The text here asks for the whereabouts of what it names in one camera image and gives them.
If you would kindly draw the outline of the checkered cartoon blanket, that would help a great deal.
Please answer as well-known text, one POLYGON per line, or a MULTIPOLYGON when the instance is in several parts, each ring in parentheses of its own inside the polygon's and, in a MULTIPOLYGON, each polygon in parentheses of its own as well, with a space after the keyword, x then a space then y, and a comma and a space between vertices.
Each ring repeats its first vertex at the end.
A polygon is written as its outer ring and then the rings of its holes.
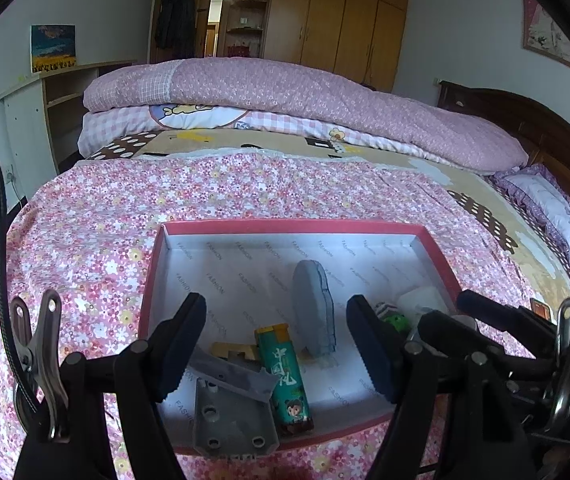
POLYGON ((373 136, 316 119, 235 107, 180 104, 128 106, 106 112, 88 112, 82 119, 78 148, 80 154, 87 157, 126 134, 216 128, 312 136, 393 153, 420 154, 420 149, 414 144, 373 136))

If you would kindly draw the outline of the grey metal hinge bracket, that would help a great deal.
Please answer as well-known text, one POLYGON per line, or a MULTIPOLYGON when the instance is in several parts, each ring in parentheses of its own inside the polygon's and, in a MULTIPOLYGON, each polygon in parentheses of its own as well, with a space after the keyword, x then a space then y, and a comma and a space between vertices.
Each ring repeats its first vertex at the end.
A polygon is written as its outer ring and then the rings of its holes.
POLYGON ((279 448, 271 405, 199 379, 193 447, 210 460, 254 460, 279 448))

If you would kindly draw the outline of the silver metal spring clamp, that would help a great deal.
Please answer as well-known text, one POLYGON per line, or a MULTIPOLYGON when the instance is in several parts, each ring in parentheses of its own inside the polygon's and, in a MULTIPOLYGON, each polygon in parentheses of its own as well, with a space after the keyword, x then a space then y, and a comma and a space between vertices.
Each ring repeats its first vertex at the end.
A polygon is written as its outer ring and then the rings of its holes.
POLYGON ((64 442, 69 401, 59 373, 60 296, 53 289, 43 292, 35 332, 28 307, 20 297, 15 296, 9 304, 9 314, 27 392, 35 397, 31 408, 28 396, 15 386, 14 407, 21 425, 26 431, 34 428, 45 442, 64 442))

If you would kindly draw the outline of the grey curved plastic pipe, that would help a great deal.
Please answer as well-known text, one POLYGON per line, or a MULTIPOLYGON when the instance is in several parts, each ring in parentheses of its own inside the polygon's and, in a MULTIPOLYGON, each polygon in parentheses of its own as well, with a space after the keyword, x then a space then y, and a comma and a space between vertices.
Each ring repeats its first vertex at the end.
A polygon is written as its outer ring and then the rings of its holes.
POLYGON ((212 382, 223 389, 246 398, 268 403, 278 384, 278 377, 262 366, 257 370, 217 358, 196 347, 187 368, 206 382, 212 382))

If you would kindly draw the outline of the white usb wall charger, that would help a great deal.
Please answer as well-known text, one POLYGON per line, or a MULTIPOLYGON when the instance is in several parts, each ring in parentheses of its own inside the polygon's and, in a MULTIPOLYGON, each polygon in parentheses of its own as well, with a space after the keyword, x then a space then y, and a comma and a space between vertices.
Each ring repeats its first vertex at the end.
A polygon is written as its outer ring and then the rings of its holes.
POLYGON ((434 286, 420 286, 406 292, 396 300, 396 306, 411 326, 416 326, 420 318, 431 311, 450 313, 448 304, 434 286))

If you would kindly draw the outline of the white bedside shelf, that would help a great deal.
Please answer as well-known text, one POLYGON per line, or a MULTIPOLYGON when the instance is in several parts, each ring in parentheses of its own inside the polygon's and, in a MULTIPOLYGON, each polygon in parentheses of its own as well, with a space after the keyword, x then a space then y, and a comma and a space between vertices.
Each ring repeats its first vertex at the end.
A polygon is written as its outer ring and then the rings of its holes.
POLYGON ((21 196, 33 196, 82 159, 84 91, 94 79, 133 64, 108 61, 33 74, 0 94, 21 196))

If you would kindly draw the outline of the pink folded quilt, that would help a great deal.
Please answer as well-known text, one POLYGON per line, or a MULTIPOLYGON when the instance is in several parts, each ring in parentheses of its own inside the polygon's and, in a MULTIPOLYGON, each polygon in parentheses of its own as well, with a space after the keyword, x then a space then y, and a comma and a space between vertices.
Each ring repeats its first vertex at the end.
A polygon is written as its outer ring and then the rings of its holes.
POLYGON ((207 105, 316 119, 411 143, 428 158, 482 174, 524 166, 520 142, 485 119, 442 110, 347 78, 260 58, 188 58, 114 70, 84 92, 87 113, 207 105))

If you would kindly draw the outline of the blue correction tape dispenser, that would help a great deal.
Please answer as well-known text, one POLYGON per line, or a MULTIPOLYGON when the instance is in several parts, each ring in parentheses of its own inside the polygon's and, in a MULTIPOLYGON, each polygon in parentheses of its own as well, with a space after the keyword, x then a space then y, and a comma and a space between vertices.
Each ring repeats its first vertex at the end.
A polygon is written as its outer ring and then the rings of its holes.
POLYGON ((291 302, 304 346, 314 358, 336 351, 334 300, 318 261, 301 260, 294 268, 291 302))

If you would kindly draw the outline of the pink framed wall picture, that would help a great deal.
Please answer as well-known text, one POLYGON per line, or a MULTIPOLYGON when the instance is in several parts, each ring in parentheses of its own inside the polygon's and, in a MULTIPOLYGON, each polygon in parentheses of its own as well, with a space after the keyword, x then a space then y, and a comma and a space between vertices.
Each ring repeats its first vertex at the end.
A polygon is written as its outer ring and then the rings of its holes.
POLYGON ((536 0, 522 0, 522 47, 570 67, 570 41, 536 0))

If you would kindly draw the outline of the green face toy figure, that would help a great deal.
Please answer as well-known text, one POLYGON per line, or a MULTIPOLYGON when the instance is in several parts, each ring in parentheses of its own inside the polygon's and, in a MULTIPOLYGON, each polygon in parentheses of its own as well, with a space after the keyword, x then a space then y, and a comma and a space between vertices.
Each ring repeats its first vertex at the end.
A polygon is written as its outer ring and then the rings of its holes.
POLYGON ((385 323, 390 324, 403 337, 407 337, 412 330, 412 326, 401 310, 388 302, 380 302, 374 307, 377 317, 385 323))

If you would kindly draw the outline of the blue yellow landscape picture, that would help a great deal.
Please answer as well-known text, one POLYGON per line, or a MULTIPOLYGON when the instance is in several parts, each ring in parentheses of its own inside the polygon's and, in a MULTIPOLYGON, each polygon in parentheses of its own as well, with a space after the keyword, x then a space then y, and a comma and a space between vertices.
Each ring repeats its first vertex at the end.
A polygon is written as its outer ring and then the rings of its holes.
POLYGON ((30 27, 32 73, 64 70, 76 65, 76 26, 32 25, 30 27))

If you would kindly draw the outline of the pink shallow cardboard box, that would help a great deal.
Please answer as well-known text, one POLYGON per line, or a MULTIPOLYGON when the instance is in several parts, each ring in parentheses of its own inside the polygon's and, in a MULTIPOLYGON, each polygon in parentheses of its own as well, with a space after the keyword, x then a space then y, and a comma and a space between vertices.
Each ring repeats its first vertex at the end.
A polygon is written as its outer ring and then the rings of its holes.
POLYGON ((250 219, 177 221, 160 226, 151 253, 138 334, 172 318, 191 292, 204 296, 199 347, 252 344, 258 328, 285 323, 298 353, 313 431, 283 440, 301 448, 386 422, 378 394, 348 330, 346 305, 362 295, 376 306, 423 294, 452 311, 460 283, 424 226, 381 220, 250 219), (318 262, 334 302, 335 351, 313 359, 294 313, 294 268, 318 262))

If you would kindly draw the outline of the green cartoon lighter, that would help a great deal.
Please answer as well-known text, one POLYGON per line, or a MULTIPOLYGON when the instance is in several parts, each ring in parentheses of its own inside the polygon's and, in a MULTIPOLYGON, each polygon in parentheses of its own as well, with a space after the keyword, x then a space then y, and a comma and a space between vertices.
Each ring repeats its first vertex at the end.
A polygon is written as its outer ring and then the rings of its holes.
POLYGON ((278 433, 289 437, 311 431, 314 423, 288 325, 258 328, 254 338, 263 367, 276 378, 271 406, 278 433))

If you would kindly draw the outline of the dark wooden headboard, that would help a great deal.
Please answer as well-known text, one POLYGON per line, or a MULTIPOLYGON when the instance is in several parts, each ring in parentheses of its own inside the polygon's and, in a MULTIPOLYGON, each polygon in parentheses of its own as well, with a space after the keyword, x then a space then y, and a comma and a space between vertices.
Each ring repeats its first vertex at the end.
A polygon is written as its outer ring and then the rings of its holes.
POLYGON ((526 96, 498 89, 468 88, 440 82, 438 107, 493 122, 514 136, 570 197, 570 123, 526 96))

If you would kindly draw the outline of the silver right gripper clamp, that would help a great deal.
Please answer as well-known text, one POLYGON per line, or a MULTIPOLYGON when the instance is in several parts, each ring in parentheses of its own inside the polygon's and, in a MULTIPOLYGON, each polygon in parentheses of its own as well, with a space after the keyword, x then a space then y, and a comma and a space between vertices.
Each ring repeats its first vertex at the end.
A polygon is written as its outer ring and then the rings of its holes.
POLYGON ((559 379, 547 427, 561 430, 570 419, 570 297, 558 309, 555 349, 559 379))

